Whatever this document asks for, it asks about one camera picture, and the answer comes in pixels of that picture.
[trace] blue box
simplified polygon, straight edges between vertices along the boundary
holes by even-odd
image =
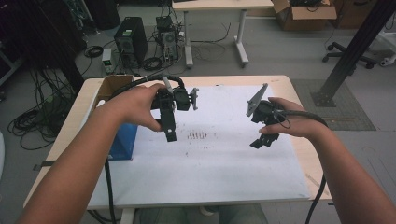
[[[113,145],[108,154],[110,161],[126,161],[132,159],[134,140],[136,139],[137,125],[122,124],[117,130]]]

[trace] person's left hand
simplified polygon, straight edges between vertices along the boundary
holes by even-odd
[[[115,114],[120,115],[122,122],[142,125],[152,131],[160,132],[162,127],[152,117],[150,109],[157,91],[165,88],[159,83],[150,87],[137,86],[121,93],[104,105],[111,106]]]

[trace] paper sheet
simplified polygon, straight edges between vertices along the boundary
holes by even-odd
[[[110,162],[115,205],[308,198],[304,175],[287,135],[281,134],[271,147],[249,146],[260,137],[258,130],[263,124],[247,117],[247,101],[261,87],[200,87],[198,110],[175,111],[176,142],[167,143],[164,133],[139,127],[133,160]],[[263,99],[272,95],[268,87]],[[103,172],[90,207],[107,202]]]

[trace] shoe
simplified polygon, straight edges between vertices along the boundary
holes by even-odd
[[[206,217],[210,217],[210,216],[213,216],[215,214],[213,212],[207,211],[204,206],[199,206],[199,211],[201,212],[202,215],[204,215]]]

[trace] black pole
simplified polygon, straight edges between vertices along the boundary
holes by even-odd
[[[343,84],[348,74],[354,69],[361,55],[366,51],[376,36],[385,26],[396,10],[396,1],[377,0],[361,28],[353,37],[345,53],[334,67],[319,92],[312,92],[316,106],[332,106],[332,98]]]

